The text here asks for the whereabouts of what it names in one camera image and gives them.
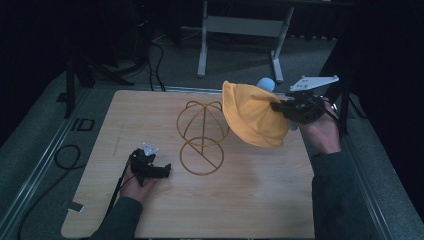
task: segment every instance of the yellow fabric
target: yellow fabric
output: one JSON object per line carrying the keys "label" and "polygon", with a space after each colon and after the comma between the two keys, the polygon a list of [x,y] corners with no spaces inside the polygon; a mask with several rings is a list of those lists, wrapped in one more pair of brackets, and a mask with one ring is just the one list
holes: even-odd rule
{"label": "yellow fabric", "polygon": [[279,147],[288,132],[288,121],[274,112],[270,102],[280,102],[274,94],[248,84],[225,81],[222,107],[231,130],[243,141],[260,147]]}

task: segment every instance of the gray floor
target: gray floor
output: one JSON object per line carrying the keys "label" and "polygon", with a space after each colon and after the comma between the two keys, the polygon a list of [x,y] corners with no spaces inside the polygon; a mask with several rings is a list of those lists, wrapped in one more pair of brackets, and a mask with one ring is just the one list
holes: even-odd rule
{"label": "gray floor", "polygon": [[[168,90],[175,90],[174,87],[219,90],[225,80],[256,84],[262,77],[273,78],[269,51],[275,46],[275,39],[241,36],[243,41],[256,43],[223,44],[228,39],[211,36],[206,76],[198,78],[200,38],[192,30],[184,33],[181,46],[176,46],[166,36],[155,36],[154,42],[164,51],[158,73]],[[335,42],[288,38],[281,57],[285,81],[277,85],[275,92],[287,92],[289,86],[302,75],[317,76]],[[161,50],[152,46],[150,58],[154,67],[160,56]],[[121,61],[121,64],[125,67],[129,63]],[[65,75],[53,80],[1,148],[0,213],[3,220],[0,230],[5,230],[1,239],[16,239],[23,214],[66,172],[54,163],[55,150],[59,146],[76,144],[81,149],[77,165],[86,163],[114,92],[119,89],[149,90],[147,69],[125,76],[128,81],[136,83],[133,87],[117,85],[96,76],[97,83],[93,89],[78,87],[80,104],[69,119],[63,118],[65,104],[56,102],[58,95],[65,91]],[[324,90],[325,88],[320,88],[316,92],[320,94]],[[95,120],[93,130],[73,131],[73,123],[77,118]],[[349,131],[344,147],[359,159],[359,174],[366,180],[362,182],[365,197],[375,211],[371,215],[375,218],[377,231],[382,239],[423,239],[422,222],[411,207],[368,121],[351,112]],[[307,148],[309,154],[314,153],[308,143]],[[75,158],[76,152],[73,149],[65,149],[58,155],[58,159],[67,166]],[[45,174],[35,178],[31,175],[34,169],[45,170]],[[64,239],[60,228],[67,213],[67,203],[72,200],[82,173],[83,169],[70,171],[69,175],[42,198],[23,225],[22,239]]]}

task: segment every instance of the black cable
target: black cable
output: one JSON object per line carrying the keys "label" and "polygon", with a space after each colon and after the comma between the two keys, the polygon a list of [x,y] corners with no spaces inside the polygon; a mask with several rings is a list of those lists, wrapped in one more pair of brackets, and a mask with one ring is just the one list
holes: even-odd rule
{"label": "black cable", "polygon": [[155,74],[156,74],[156,79],[158,80],[158,83],[160,85],[160,88],[162,89],[163,92],[166,92],[165,85],[163,85],[163,83],[162,83],[162,81],[160,80],[160,77],[159,77],[159,65],[160,65],[160,63],[162,62],[162,59],[163,59],[163,48],[159,44],[156,44],[154,42],[152,42],[152,45],[159,48],[159,50],[161,51],[158,63],[156,64]]}
{"label": "black cable", "polygon": [[355,109],[356,114],[359,115],[359,117],[363,118],[363,119],[368,119],[367,116],[365,116],[365,114],[363,114],[361,112],[361,110],[359,109],[359,107],[356,105],[355,101],[353,101],[352,96],[349,94],[349,101],[352,104],[353,108]]}
{"label": "black cable", "polygon": [[[70,167],[67,166],[63,166],[62,164],[59,163],[58,160],[58,154],[60,153],[60,151],[62,151],[65,148],[68,147],[72,147],[74,149],[77,150],[77,156],[74,160],[74,162],[72,163],[72,165]],[[54,182],[35,202],[34,204],[28,209],[28,211],[25,213],[25,215],[22,218],[21,223],[19,224],[19,228],[18,228],[18,235],[17,235],[17,239],[20,240],[21,239],[21,235],[22,235],[22,228],[24,226],[24,223],[26,221],[26,219],[28,218],[29,214],[32,212],[32,210],[34,210],[34,208],[38,205],[38,203],[40,203],[40,201],[54,188],[57,186],[57,184],[59,184],[72,170],[75,169],[80,169],[86,166],[86,164],[82,164],[80,166],[76,166],[79,159],[81,156],[81,150],[79,149],[79,147],[77,145],[73,145],[73,144],[69,144],[69,145],[64,145],[62,147],[60,147],[59,149],[57,149],[56,153],[54,154],[54,160],[55,163],[58,165],[59,168],[65,169],[66,172],[58,179],[56,180],[56,182]]]}
{"label": "black cable", "polygon": [[161,90],[163,91],[163,92],[166,92],[166,88],[165,88],[165,85],[162,83],[162,81],[160,80],[160,77],[159,77],[159,65],[160,65],[160,63],[161,63],[161,61],[162,61],[162,58],[163,58],[163,48],[161,47],[161,46],[159,46],[158,44],[156,44],[156,43],[151,43],[153,46],[155,46],[155,47],[158,47],[160,50],[161,50],[161,55],[160,55],[160,57],[159,57],[159,60],[158,60],[158,63],[156,64],[156,70],[153,70],[152,69],[152,64],[151,64],[151,62],[150,62],[150,59],[148,58],[147,59],[147,65],[149,66],[149,69],[150,69],[150,71],[149,71],[149,83],[150,83],[150,89],[152,90],[152,91],[154,91],[154,88],[153,88],[153,79],[152,79],[152,77],[153,77],[153,73],[154,73],[154,75],[155,75],[155,77],[156,77],[156,80],[158,81],[158,83],[159,83],[159,86],[160,86],[160,88],[161,88]]}

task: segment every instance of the copper wire frame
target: copper wire frame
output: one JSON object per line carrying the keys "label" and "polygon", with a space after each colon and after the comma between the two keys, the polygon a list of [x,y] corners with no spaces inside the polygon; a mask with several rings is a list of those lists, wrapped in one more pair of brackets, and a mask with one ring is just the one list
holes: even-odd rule
{"label": "copper wire frame", "polygon": [[[197,111],[195,113],[195,115],[191,118],[191,120],[189,121],[189,123],[188,123],[187,127],[185,128],[184,132],[181,131],[181,129],[179,127],[180,117],[182,116],[182,114],[186,110],[188,110],[188,109],[190,109],[192,107],[195,107],[195,106],[201,106],[201,109],[199,111]],[[217,116],[209,109],[210,107],[215,108],[215,109],[219,110],[220,112],[222,112],[222,104],[220,102],[218,102],[218,101],[210,102],[210,103],[207,103],[207,104],[202,104],[202,103],[197,102],[197,101],[189,101],[186,104],[186,108],[183,111],[181,111],[181,113],[178,115],[178,118],[177,118],[177,130],[178,130],[178,133],[186,141],[186,143],[182,146],[182,148],[180,150],[180,162],[181,162],[181,164],[183,165],[183,167],[188,172],[190,172],[192,174],[195,174],[195,175],[204,176],[204,175],[212,174],[212,173],[216,172],[222,166],[222,164],[224,163],[224,149],[222,148],[222,146],[220,145],[220,143],[227,137],[227,135],[228,135],[228,133],[230,131],[230,127],[227,126],[227,128],[225,128],[221,124],[221,122],[218,120]],[[201,114],[201,113],[203,113],[202,136],[194,137],[194,138],[191,138],[191,139],[187,139],[186,135],[187,135],[188,129],[193,124],[193,122],[197,118],[197,116],[199,116],[199,114]],[[206,137],[205,136],[205,131],[206,131],[206,113],[210,113],[211,114],[211,116],[215,119],[216,123],[218,124],[219,128],[221,129],[221,133],[222,133],[222,138],[221,139],[215,140],[215,139],[212,139],[212,138],[209,138],[209,137]],[[195,140],[199,140],[199,139],[201,140],[201,143],[194,142]],[[205,143],[205,140],[208,140],[208,141],[210,141],[212,143],[211,144],[206,144]],[[187,145],[191,146],[197,153],[199,153],[200,156],[202,156],[215,169],[213,171],[206,172],[206,173],[194,172],[191,169],[189,169],[184,164],[184,161],[183,161],[183,150],[184,150],[184,148]],[[222,153],[221,161],[220,161],[220,163],[218,165],[215,165],[214,163],[212,163],[212,161],[210,161],[207,158],[207,156],[205,156],[205,154],[204,154],[204,148],[205,147],[212,147],[212,146],[218,146],[220,148],[220,150],[221,150],[221,153]]]}

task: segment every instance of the wooden tabletop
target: wooden tabletop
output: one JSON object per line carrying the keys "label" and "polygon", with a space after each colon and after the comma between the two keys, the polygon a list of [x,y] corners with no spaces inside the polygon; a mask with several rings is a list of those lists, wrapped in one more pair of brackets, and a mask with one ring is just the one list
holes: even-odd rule
{"label": "wooden tabletop", "polygon": [[[313,172],[300,132],[289,132],[283,147],[262,148],[230,131],[219,145],[202,149],[214,164],[188,145],[181,162],[186,140],[178,129],[189,125],[195,107],[184,111],[178,127],[177,118],[189,101],[221,102],[221,95],[126,90],[115,94],[73,199],[84,210],[68,212],[63,236],[88,237],[97,230],[128,156],[146,142],[159,148],[154,164],[171,163],[172,170],[146,200],[136,237],[313,238]],[[219,112],[214,115],[216,119],[209,113],[195,117],[186,138],[207,135],[219,140],[216,123],[225,119]],[[182,163],[196,173],[215,171],[196,175]]]}

